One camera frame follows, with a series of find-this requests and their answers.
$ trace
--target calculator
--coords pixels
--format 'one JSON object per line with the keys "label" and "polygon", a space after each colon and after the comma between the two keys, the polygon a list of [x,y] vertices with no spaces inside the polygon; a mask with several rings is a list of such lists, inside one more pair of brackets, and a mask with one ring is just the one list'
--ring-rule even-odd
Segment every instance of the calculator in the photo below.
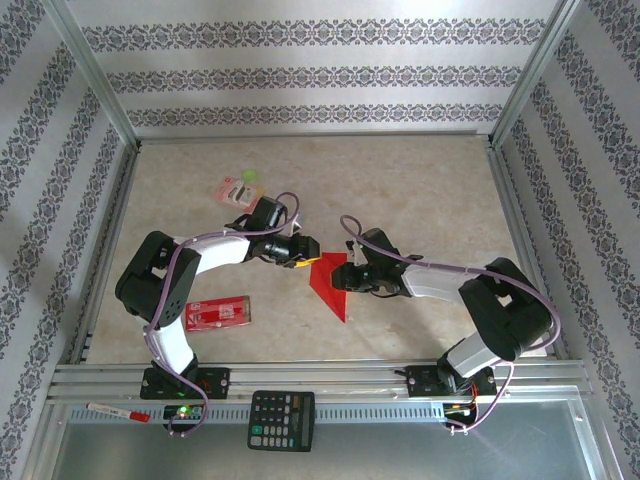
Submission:
{"label": "calculator", "polygon": [[313,392],[253,394],[247,445],[253,450],[309,452],[315,420]]}

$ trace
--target wire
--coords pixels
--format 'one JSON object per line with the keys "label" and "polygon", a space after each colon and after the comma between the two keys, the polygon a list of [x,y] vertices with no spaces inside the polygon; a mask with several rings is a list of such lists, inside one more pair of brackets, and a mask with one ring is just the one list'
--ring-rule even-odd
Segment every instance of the wire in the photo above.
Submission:
{"label": "wire", "polygon": [[[169,261],[169,266],[167,267],[167,273],[164,276],[164,283],[162,285],[162,292],[160,294],[160,300],[158,301],[158,306],[156,307],[156,310],[155,310],[155,312],[153,314],[153,318],[151,319],[151,322],[149,323],[149,325],[146,325],[145,327],[143,327],[142,330],[143,330],[144,341],[145,341],[147,347],[149,348],[149,350],[151,351],[151,354],[153,355],[154,360],[158,364],[158,366],[160,366],[160,368],[162,368],[163,370],[167,371],[173,377],[177,378],[183,384],[185,384],[188,387],[190,387],[193,390],[195,390],[202,397],[202,400],[204,401],[204,404],[202,405],[202,414],[200,416],[200,420],[198,421],[198,423],[196,423],[189,430],[187,430],[185,432],[181,432],[180,433],[180,437],[182,437],[182,438],[185,438],[185,437],[191,435],[198,428],[200,428],[200,426],[202,426],[202,424],[204,423],[204,421],[207,418],[207,413],[209,411],[209,398],[207,397],[207,394],[204,392],[204,390],[202,390],[200,387],[198,387],[195,383],[193,383],[190,380],[184,378],[178,372],[174,372],[173,369],[162,360],[159,350],[156,348],[156,346],[153,344],[153,342],[151,340],[151,333],[158,326],[158,322],[160,321],[160,316],[161,316],[162,312],[164,311],[164,305],[165,305],[165,303],[167,301],[167,297],[169,296],[169,287],[171,285],[171,279],[173,278],[173,272],[174,272],[174,270],[176,268],[176,262],[178,261],[178,256],[180,255],[180,252],[182,252],[182,250],[184,250],[188,246],[193,245],[196,242],[201,242],[203,240],[209,240],[211,238],[218,238],[218,237],[225,237],[225,236],[226,237],[252,237],[252,236],[260,236],[260,235],[270,235],[272,233],[277,233],[277,232],[281,231],[282,229],[284,229],[285,227],[287,227],[288,225],[290,225],[290,224],[292,224],[293,222],[296,221],[296,219],[298,218],[298,212],[300,210],[300,199],[298,198],[298,196],[295,193],[282,192],[280,195],[278,195],[276,197],[276,201],[279,201],[282,197],[285,197],[285,196],[293,198],[293,200],[296,203],[296,208],[295,208],[295,210],[293,212],[293,215],[291,215],[291,218],[287,219],[279,227],[274,227],[274,228],[270,228],[268,230],[262,230],[262,231],[257,231],[257,232],[255,232],[255,231],[252,231],[252,232],[222,231],[222,232],[205,233],[205,234],[202,234],[202,235],[198,235],[198,236],[189,238],[189,239],[185,240],[184,242],[182,242],[180,245],[178,245],[178,247],[173,252],[173,255],[171,256],[171,260]],[[168,428],[169,428],[169,435],[171,435],[171,436],[173,436],[175,434],[175,431],[172,430],[172,428],[171,428],[175,418],[176,417],[174,416],[174,417],[171,417],[171,419],[169,420]]]}
{"label": "wire", "polygon": [[[358,227],[358,233],[351,230],[351,228],[349,228],[345,223],[345,220],[351,220],[353,223],[355,223],[356,226]],[[547,348],[549,345],[553,344],[553,342],[555,342],[558,339],[558,336],[560,335],[560,328],[562,325],[560,321],[560,314],[558,313],[558,310],[556,310],[556,308],[553,306],[553,304],[544,295],[538,292],[535,288],[530,287],[529,285],[526,285],[514,278],[508,277],[507,275],[502,275],[501,273],[492,272],[485,268],[461,267],[458,265],[448,265],[446,263],[421,262],[419,260],[413,260],[411,258],[403,257],[402,255],[395,254],[393,252],[380,248],[372,244],[371,242],[365,240],[361,235],[362,224],[358,221],[357,218],[351,215],[342,215],[340,217],[340,224],[342,225],[342,228],[344,228],[347,231],[347,233],[351,235],[358,243],[366,247],[369,247],[371,250],[375,252],[378,252],[382,255],[386,255],[387,257],[391,257],[400,262],[408,263],[410,265],[418,265],[420,267],[424,267],[432,270],[440,270],[442,272],[465,273],[465,274],[470,273],[473,275],[485,275],[488,277],[493,277],[496,280],[500,280],[501,282],[510,283],[514,287],[517,287],[520,290],[523,290],[527,292],[529,295],[533,296],[536,300],[542,303],[545,306],[545,308],[549,310],[549,313],[551,314],[552,325],[553,325],[553,330],[551,335],[547,340],[543,340],[537,345],[532,345],[527,349],[527,351],[530,352],[532,350],[538,350],[539,348]]]}
{"label": "wire", "polygon": [[504,392],[507,390],[507,387],[509,386],[509,383],[511,382],[511,379],[513,378],[513,371],[515,369],[515,366],[513,365],[513,363],[510,363],[510,362],[501,363],[499,365],[507,365],[509,367],[509,374],[507,375],[506,380],[502,384],[502,387],[500,387],[500,390],[498,391],[498,394],[495,396],[493,401],[487,407],[487,410],[475,422],[473,422],[471,425],[465,425],[464,423],[458,422],[457,420],[447,419],[447,423],[449,423],[451,425],[455,425],[457,427],[460,427],[460,428],[451,427],[451,431],[452,432],[454,432],[454,433],[455,432],[465,432],[466,433],[466,432],[468,432],[470,430],[473,430],[474,428],[478,427],[482,422],[484,422],[487,419],[487,417],[491,414],[491,412],[493,412],[493,409],[496,408],[497,403],[500,401],[500,399],[504,395]]}

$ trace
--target red package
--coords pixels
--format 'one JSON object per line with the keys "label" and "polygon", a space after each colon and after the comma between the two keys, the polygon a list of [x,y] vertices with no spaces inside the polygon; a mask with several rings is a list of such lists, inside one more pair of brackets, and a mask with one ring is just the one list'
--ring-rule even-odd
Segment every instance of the red package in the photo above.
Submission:
{"label": "red package", "polygon": [[249,296],[187,303],[187,332],[235,327],[251,322]]}

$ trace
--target pink package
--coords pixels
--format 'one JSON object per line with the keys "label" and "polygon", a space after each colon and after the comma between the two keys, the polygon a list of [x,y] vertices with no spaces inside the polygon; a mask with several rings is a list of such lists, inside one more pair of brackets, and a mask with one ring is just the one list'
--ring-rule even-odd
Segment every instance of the pink package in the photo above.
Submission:
{"label": "pink package", "polygon": [[239,208],[244,213],[251,213],[263,193],[264,188],[259,185],[245,183],[239,178],[226,177],[213,198],[216,202]]}

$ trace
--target red marker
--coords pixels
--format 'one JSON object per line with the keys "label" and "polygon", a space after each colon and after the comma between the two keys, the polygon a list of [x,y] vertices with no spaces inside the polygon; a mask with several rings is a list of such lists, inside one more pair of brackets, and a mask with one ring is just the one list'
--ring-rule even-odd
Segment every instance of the red marker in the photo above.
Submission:
{"label": "red marker", "polygon": [[99,403],[87,403],[87,410],[106,413],[107,415],[113,415],[120,418],[128,418],[142,423],[147,423],[151,419],[151,416],[146,413],[132,412],[130,410],[125,410],[124,408],[110,407],[109,405],[101,405]]}

